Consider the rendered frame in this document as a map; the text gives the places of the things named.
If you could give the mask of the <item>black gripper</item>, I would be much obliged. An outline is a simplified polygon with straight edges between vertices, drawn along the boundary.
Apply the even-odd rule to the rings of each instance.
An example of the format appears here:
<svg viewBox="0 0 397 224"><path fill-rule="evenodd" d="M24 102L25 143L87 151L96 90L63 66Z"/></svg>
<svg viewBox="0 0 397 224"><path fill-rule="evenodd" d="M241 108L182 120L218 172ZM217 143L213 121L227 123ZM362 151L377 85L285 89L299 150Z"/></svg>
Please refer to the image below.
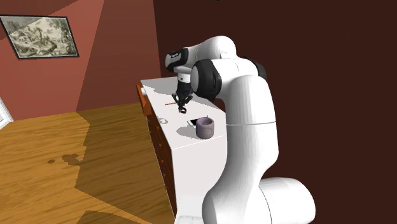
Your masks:
<svg viewBox="0 0 397 224"><path fill-rule="evenodd" d="M185 83L182 81L178 82L176 93L171 94L175 103L178 105L178 111L182 114L186 113L185 105L188 104L193 96L193 89L191 83Z"/></svg>

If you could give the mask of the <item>white chest of drawers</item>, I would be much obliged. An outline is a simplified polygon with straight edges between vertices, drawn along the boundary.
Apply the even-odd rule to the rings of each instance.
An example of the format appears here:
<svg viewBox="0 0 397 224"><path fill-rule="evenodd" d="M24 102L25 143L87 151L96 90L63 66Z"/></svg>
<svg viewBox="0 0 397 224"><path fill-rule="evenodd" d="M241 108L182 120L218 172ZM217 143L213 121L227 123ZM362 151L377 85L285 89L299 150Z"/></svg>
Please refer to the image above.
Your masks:
<svg viewBox="0 0 397 224"><path fill-rule="evenodd" d="M175 217L174 224L204 224L202 202L222 173L226 161L225 113L210 101L193 96L187 112L178 111L171 94L177 89L175 77L137 81L136 88L158 166ZM159 124L157 116L168 120ZM214 135L201 139L188 120L209 117Z"/></svg>

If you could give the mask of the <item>purple-grey cup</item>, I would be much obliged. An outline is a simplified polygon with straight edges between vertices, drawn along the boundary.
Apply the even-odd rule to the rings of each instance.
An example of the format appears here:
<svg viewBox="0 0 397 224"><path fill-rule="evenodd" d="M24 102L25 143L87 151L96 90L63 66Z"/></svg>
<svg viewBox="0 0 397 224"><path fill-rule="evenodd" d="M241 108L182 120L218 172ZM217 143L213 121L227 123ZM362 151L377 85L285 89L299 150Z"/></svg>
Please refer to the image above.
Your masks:
<svg viewBox="0 0 397 224"><path fill-rule="evenodd" d="M214 120L202 117L196 121L196 135L201 139L209 139L214 135Z"/></svg>

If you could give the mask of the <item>white door frame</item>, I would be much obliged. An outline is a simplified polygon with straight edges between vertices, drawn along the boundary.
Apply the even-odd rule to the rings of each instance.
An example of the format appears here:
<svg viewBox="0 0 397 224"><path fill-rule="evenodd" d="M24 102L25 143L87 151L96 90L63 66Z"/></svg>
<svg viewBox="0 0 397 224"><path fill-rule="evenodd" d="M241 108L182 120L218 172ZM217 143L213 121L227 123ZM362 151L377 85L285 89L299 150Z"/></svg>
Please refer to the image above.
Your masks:
<svg viewBox="0 0 397 224"><path fill-rule="evenodd" d="M14 119L5 106L2 98L0 98L0 130L11 122L14 122Z"/></svg>

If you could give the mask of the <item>black-framed wall picture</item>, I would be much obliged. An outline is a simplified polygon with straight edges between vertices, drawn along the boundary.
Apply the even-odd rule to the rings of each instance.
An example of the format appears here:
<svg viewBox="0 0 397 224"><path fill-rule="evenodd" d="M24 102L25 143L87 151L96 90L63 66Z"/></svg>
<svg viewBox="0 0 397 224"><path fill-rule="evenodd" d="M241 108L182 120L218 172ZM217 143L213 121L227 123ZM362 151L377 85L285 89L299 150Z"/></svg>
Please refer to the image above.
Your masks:
<svg viewBox="0 0 397 224"><path fill-rule="evenodd" d="M18 59L80 56L67 17L0 15L0 24Z"/></svg>

